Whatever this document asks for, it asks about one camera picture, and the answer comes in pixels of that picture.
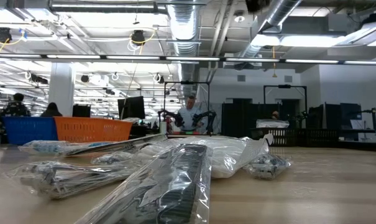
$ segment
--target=white column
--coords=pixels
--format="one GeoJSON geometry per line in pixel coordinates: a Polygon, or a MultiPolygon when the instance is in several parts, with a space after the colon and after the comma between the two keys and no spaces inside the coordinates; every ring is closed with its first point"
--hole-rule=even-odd
{"type": "Polygon", "coordinates": [[[52,63],[48,102],[57,104],[64,116],[73,114],[75,71],[71,63],[52,63]]]}

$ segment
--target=orange basket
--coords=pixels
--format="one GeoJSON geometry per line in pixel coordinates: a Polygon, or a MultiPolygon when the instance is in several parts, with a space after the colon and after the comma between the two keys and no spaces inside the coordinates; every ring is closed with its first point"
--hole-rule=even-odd
{"type": "Polygon", "coordinates": [[[98,142],[128,140],[132,123],[100,118],[54,117],[59,141],[98,142]]]}

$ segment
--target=man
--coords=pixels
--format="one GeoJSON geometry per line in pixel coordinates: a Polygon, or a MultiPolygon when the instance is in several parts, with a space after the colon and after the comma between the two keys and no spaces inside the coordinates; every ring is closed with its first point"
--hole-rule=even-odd
{"type": "Polygon", "coordinates": [[[181,131],[195,131],[197,128],[204,126],[205,119],[203,118],[196,126],[193,126],[193,116],[201,114],[201,110],[195,106],[195,97],[189,96],[186,99],[186,108],[181,108],[178,113],[183,118],[183,126],[180,127],[181,131]]]}
{"type": "Polygon", "coordinates": [[[278,111],[274,111],[274,112],[272,113],[272,119],[279,120],[279,112],[278,112],[278,111]]]}
{"type": "Polygon", "coordinates": [[[30,111],[22,103],[24,95],[16,93],[14,101],[9,102],[8,105],[1,111],[1,116],[30,116],[30,111]]]}

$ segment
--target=blue basket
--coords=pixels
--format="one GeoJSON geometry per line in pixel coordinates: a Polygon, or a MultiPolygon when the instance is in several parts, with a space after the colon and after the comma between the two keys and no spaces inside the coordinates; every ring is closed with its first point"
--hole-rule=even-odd
{"type": "Polygon", "coordinates": [[[3,117],[10,144],[25,144],[33,140],[57,141],[53,118],[3,117]]]}

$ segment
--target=white wall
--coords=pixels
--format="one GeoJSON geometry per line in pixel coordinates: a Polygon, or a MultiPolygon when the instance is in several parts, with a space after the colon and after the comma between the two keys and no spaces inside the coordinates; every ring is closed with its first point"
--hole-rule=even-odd
{"type": "MultiPolygon", "coordinates": [[[[200,70],[201,80],[205,80],[208,70],[200,70]]],[[[224,103],[226,98],[251,98],[253,103],[263,103],[264,85],[300,85],[300,74],[294,70],[276,70],[277,78],[273,76],[273,70],[243,70],[218,69],[210,86],[210,102],[224,103]],[[245,75],[245,82],[238,82],[237,76],[245,75]],[[293,77],[293,83],[285,83],[285,75],[293,77]]],[[[292,89],[274,88],[267,95],[267,103],[275,103],[276,99],[302,99],[302,95],[292,89]]]]}
{"type": "MultiPolygon", "coordinates": [[[[376,66],[320,65],[320,81],[322,102],[376,108],[376,66]]],[[[367,128],[373,128],[371,114],[363,114],[363,120],[367,128]]],[[[367,137],[376,142],[373,134],[367,137]]]]}

